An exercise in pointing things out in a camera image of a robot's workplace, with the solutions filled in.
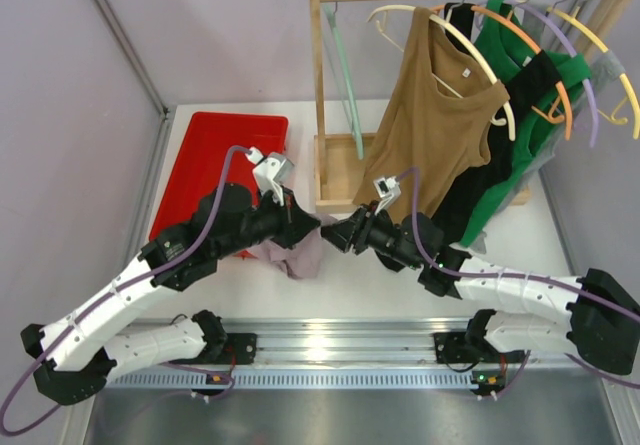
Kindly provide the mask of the pink tank top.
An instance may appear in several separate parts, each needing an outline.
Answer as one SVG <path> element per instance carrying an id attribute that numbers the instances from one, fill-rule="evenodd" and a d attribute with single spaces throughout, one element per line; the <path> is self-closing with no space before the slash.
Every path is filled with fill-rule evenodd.
<path id="1" fill-rule="evenodd" d="M 293 280 L 313 279 L 318 276 L 323 260 L 323 240 L 320 230 L 316 229 L 293 249 L 282 248 L 273 241 L 266 241 L 251 247 L 249 252 Z"/>

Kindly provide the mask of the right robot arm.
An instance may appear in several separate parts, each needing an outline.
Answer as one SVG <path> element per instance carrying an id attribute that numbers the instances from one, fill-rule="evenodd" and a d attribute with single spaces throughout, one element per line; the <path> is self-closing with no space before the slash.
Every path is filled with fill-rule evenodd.
<path id="1" fill-rule="evenodd" d="M 322 227 L 321 235 L 343 253 L 372 250 L 391 269 L 416 271 L 419 283 L 438 297 L 475 304 L 465 342 L 478 361 L 546 351 L 609 374 L 633 371 L 639 305 L 606 271 L 555 278 L 500 267 L 445 245 L 443 232 L 422 213 L 395 224 L 373 205 Z"/>

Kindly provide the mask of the mint green hanger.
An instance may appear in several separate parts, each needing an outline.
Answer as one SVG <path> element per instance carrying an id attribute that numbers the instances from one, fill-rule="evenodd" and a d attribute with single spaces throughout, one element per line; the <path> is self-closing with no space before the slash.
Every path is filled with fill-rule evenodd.
<path id="1" fill-rule="evenodd" d="M 362 136 L 359 109 L 354 94 L 351 70 L 347 60 L 342 35 L 337 24 L 337 12 L 339 0 L 333 0 L 333 7 L 323 6 L 323 12 L 330 29 L 335 54 L 338 59 L 339 71 L 336 71 L 332 58 L 329 57 L 329 66 L 334 78 L 340 101 L 343 106 L 345 118 L 349 126 L 351 136 L 356 147 L 356 155 L 359 160 L 364 159 L 364 140 Z"/>

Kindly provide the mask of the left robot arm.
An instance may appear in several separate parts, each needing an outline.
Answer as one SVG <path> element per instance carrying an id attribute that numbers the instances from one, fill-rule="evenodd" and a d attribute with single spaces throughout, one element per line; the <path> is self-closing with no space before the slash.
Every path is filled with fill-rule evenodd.
<path id="1" fill-rule="evenodd" d="M 319 226 L 291 190 L 282 200 L 273 192 L 254 196 L 234 183 L 215 190 L 85 304 L 49 325 L 23 329 L 25 351 L 39 362 L 32 373 L 37 390 L 68 406 L 150 366 L 215 363 L 227 352 L 228 335 L 211 311 L 150 331 L 126 328 L 153 305 L 214 274 L 220 260 L 263 242 L 293 249 Z"/>

